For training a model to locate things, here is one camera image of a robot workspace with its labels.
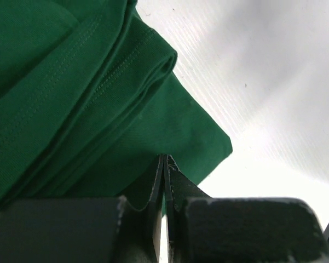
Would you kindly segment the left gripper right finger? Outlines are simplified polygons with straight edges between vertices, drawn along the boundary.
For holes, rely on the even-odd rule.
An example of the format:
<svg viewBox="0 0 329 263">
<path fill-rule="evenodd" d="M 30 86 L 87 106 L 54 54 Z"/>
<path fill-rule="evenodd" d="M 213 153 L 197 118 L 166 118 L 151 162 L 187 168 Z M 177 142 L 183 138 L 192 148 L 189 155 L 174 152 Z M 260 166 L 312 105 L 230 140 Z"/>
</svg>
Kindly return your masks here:
<svg viewBox="0 0 329 263">
<path fill-rule="evenodd" d="M 212 198 L 163 158 L 170 262 L 329 262 L 311 208 L 296 198 Z"/>
</svg>

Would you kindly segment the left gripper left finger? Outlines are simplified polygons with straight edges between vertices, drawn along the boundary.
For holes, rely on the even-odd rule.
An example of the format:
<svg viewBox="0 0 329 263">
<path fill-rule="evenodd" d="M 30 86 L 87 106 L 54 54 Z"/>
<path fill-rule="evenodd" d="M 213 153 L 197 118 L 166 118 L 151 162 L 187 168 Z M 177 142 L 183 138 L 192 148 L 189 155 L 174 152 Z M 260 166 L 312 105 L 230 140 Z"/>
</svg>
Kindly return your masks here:
<svg viewBox="0 0 329 263">
<path fill-rule="evenodd" d="M 0 212 L 0 262 L 158 262 L 163 163 L 116 197 L 13 202 Z"/>
</svg>

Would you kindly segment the green t shirt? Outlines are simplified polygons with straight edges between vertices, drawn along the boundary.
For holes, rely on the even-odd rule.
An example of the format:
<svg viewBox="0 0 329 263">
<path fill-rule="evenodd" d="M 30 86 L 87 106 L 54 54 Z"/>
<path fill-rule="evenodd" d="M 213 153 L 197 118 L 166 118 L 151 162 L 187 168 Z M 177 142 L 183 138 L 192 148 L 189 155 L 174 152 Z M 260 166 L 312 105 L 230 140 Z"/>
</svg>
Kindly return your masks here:
<svg viewBox="0 0 329 263">
<path fill-rule="evenodd" d="M 107 197 L 161 153 L 194 183 L 232 152 L 135 1 L 0 1 L 0 208 Z"/>
</svg>

